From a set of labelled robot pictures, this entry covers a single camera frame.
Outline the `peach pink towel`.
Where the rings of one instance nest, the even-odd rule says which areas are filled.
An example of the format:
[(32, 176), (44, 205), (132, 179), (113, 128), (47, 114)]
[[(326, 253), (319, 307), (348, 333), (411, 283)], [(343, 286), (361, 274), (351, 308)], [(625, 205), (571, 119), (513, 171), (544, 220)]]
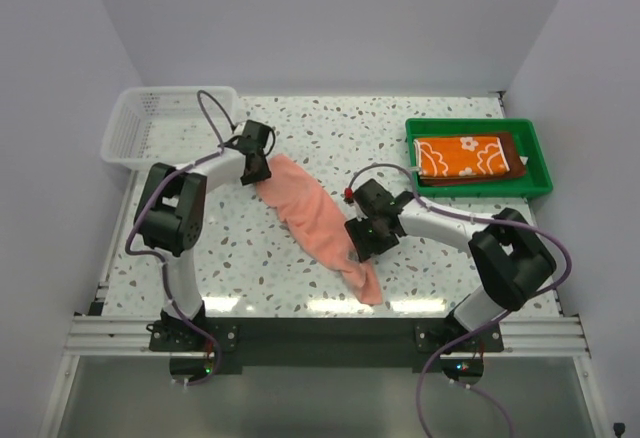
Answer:
[(269, 168), (271, 177), (256, 185), (259, 198), (275, 210), (311, 258), (342, 276), (360, 303), (381, 305), (383, 294), (373, 265), (358, 261), (346, 217), (330, 194), (283, 154), (270, 159)]

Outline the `orange patterned cream towel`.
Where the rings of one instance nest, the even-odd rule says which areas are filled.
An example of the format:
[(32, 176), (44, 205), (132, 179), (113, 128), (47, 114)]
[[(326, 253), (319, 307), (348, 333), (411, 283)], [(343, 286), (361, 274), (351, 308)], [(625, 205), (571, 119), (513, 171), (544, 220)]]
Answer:
[(420, 137), (413, 147), (418, 173), (426, 178), (493, 177), (511, 170), (497, 136)]

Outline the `brown towel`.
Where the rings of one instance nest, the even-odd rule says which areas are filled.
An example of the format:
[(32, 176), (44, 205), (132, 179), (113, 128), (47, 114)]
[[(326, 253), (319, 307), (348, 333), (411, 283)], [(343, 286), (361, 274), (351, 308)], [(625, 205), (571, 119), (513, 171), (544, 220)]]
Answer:
[(476, 134), (476, 135), (497, 136), (500, 139), (501, 144), (504, 148), (505, 155), (511, 167), (511, 170), (507, 174), (502, 176), (493, 176), (493, 177), (433, 179), (433, 178), (422, 177), (418, 173), (418, 169), (415, 164), (414, 167), (418, 174), (419, 182), (425, 186), (444, 187), (444, 186), (464, 185), (464, 184), (483, 183), (483, 182), (508, 181), (512, 179), (518, 179), (526, 175), (526, 164), (527, 164), (528, 158), (522, 156), (519, 153), (516, 147), (515, 140), (510, 133), (497, 132), (494, 134)]

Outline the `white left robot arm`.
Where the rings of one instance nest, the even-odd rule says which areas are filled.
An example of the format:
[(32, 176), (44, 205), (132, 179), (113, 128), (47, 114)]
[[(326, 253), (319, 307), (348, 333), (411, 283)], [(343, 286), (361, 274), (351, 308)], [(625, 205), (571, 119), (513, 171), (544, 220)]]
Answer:
[(147, 326), (153, 351), (214, 347), (194, 263), (207, 194), (229, 183), (246, 186), (268, 180), (267, 157), (276, 140), (272, 127), (253, 120), (233, 131), (210, 155), (181, 165), (156, 163), (148, 172), (125, 252), (154, 257), (160, 264), (165, 303), (160, 319)]

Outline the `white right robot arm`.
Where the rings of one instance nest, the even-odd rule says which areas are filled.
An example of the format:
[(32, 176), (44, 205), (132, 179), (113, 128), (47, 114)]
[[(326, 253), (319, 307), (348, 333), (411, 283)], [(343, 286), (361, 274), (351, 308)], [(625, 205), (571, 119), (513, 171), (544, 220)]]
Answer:
[(534, 228), (514, 209), (473, 215), (410, 191), (394, 196), (374, 179), (347, 188), (344, 198), (358, 210), (345, 228), (361, 262), (402, 237), (430, 239), (471, 256), (481, 284), (447, 315), (437, 335), (454, 349), (470, 349), (481, 338), (480, 327), (520, 310), (557, 269)]

